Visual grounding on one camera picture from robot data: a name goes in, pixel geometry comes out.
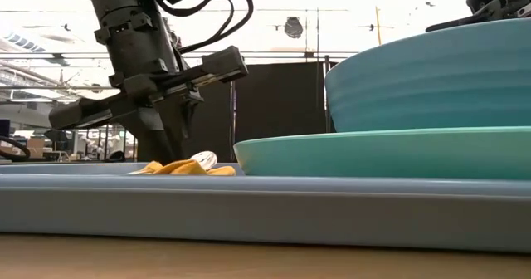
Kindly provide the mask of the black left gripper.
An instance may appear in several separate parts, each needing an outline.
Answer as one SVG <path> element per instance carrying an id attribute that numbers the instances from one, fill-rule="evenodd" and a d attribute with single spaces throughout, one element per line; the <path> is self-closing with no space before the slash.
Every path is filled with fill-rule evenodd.
<path id="1" fill-rule="evenodd" d="M 229 46 L 204 56 L 201 65 L 184 71 L 161 70 L 126 78 L 117 95 L 102 100 L 80 98 L 56 107 L 50 112 L 49 121 L 54 129 L 88 129 L 120 123 L 137 139 L 138 160 L 185 159 L 183 142 L 189 137 L 197 105 L 204 101 L 199 89 L 247 75 L 240 51 Z"/>

